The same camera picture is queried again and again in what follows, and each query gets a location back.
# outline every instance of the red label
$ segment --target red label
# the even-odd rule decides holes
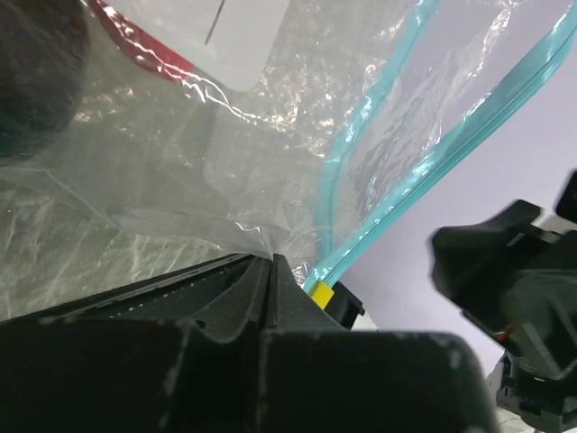
[[[141,68],[162,77],[181,81],[194,65],[158,42],[102,0],[89,0],[98,20],[118,49]]]

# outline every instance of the black object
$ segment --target black object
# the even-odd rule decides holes
[[[576,192],[577,172],[556,210],[577,223]],[[519,200],[478,225],[440,229],[433,280],[506,350],[498,405],[556,433],[577,427],[577,231],[533,226],[540,212]]]
[[[0,348],[0,431],[498,431],[460,339],[347,332],[281,256],[15,319]]]
[[[0,2],[0,165],[37,154],[68,126],[88,49],[78,0]]]

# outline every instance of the black plastic part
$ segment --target black plastic part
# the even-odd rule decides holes
[[[333,286],[334,295],[325,307],[325,313],[345,329],[352,329],[357,317],[364,314],[362,302],[341,282]]]
[[[571,383],[536,379],[516,369],[504,356],[500,360],[500,384],[497,404],[514,413],[529,426],[546,433],[562,432],[577,427],[577,401]]]
[[[259,431],[499,431],[458,337],[271,330],[261,341]]]
[[[32,313],[27,318],[184,318],[218,297],[253,257],[233,254]]]
[[[5,322],[0,431],[498,431],[458,338],[345,332],[284,257],[225,260]]]
[[[577,172],[556,210],[577,222]],[[560,433],[577,427],[577,232],[533,226],[539,211],[519,200],[484,223],[440,229],[432,276],[506,350],[498,405]]]
[[[571,174],[567,181],[563,194],[555,207],[555,213],[559,217],[577,224],[577,170]]]

